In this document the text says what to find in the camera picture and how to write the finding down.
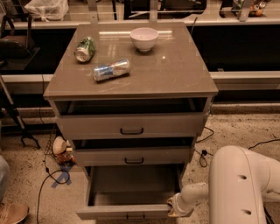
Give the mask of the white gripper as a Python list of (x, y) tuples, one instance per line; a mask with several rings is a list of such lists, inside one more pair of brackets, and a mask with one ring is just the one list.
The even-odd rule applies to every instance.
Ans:
[(180, 193), (170, 197), (167, 205), (170, 207), (168, 216), (172, 218), (189, 217), (193, 212), (193, 209), (183, 201)]

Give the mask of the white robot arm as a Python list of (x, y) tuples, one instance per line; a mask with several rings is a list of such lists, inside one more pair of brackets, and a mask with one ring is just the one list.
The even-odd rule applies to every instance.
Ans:
[(280, 201), (280, 162), (240, 146), (217, 150), (207, 183), (185, 185), (167, 200), (171, 217), (209, 201), (210, 224), (270, 224), (265, 202)]

